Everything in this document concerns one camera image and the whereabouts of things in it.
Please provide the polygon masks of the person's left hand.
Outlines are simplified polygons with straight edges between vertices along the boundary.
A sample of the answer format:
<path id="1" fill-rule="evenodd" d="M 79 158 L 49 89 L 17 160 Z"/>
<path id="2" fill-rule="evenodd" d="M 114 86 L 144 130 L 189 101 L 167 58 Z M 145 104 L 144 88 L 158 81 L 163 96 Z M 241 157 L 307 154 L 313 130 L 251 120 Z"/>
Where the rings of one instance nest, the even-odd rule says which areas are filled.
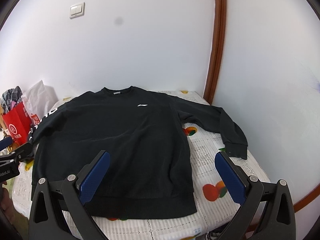
<path id="1" fill-rule="evenodd" d="M 3 197 L 1 199 L 1 208 L 6 218 L 10 222 L 10 224 L 13 224 L 14 218 L 15 218 L 13 202 L 9 196 L 9 191 L 7 190 L 7 188 L 3 187 L 2 185 L 7 185 L 7 182 L 4 181 L 1 183 L 1 188 L 3 189 Z"/>

